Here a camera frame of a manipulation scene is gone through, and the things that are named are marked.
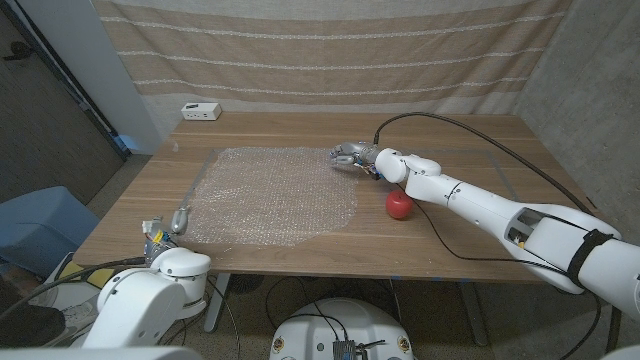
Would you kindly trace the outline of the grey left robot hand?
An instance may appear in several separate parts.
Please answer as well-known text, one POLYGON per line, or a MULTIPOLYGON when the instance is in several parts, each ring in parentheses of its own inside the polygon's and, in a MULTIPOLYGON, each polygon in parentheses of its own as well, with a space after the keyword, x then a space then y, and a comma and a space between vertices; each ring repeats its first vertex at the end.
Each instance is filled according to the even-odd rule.
POLYGON ((161 252, 178 246, 176 237, 186 232, 188 224, 188 209, 179 208, 173 213, 169 224, 163 222, 162 216, 142 222, 142 232, 145 236, 144 255, 152 258, 161 252))

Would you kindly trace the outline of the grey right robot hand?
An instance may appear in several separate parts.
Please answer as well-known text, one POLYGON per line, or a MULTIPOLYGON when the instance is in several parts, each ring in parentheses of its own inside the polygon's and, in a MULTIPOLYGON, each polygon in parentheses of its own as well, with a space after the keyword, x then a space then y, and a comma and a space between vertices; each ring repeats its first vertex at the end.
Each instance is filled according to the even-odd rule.
POLYGON ((343 142, 330 152, 330 159, 340 165, 354 165, 368 174, 376 174, 375 161, 380 150, 369 142, 343 142))

